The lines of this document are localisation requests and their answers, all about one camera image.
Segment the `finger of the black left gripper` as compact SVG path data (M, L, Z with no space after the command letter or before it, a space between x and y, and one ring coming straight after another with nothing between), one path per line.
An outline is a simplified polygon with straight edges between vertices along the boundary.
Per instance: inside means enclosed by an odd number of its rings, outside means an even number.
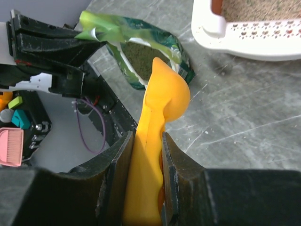
M37 21L21 14L12 18L10 23L16 34L26 34L46 39L71 39L80 33L76 30Z
M81 67L105 42L75 38L47 39L27 34L15 38L17 65L43 70Z

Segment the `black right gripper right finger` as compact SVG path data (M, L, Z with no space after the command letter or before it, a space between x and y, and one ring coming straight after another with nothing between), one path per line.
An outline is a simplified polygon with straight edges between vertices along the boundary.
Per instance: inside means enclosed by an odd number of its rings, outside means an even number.
M204 168L162 136L169 226L298 226L301 174L294 170Z

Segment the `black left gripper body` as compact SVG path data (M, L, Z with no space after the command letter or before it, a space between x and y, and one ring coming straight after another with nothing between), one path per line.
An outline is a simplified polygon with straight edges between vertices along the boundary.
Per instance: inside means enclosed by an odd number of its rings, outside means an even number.
M18 10L10 11L11 19L0 23L0 64L16 65L16 42L14 31L14 18Z

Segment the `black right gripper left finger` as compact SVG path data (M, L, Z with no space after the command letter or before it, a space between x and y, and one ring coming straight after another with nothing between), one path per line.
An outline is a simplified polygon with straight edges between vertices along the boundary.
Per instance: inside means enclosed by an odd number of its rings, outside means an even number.
M1 225L121 225L133 142L133 133L126 132L113 146L67 173L1 168Z

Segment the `green litter bag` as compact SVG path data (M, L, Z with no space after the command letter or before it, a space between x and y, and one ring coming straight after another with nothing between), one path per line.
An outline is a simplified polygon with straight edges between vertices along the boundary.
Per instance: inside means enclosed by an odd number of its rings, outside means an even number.
M172 33L141 19L83 11L80 40L104 42L123 76L134 89L145 89L153 59L168 64L187 83L195 77L187 52Z

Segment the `yellow plastic litter scoop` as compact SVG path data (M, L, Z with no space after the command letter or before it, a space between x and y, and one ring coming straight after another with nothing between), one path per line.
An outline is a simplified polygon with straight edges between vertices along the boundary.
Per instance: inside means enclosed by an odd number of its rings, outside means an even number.
M160 226L164 203L162 134L165 124L180 118L190 102L186 81L160 58L152 73L136 130L127 178L122 224Z

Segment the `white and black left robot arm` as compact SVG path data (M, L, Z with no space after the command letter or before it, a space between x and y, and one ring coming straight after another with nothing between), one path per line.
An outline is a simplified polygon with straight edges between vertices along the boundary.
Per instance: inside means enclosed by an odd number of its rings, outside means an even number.
M0 24L0 90L43 91L63 97L95 97L100 82L89 58L105 42L53 26L11 10Z

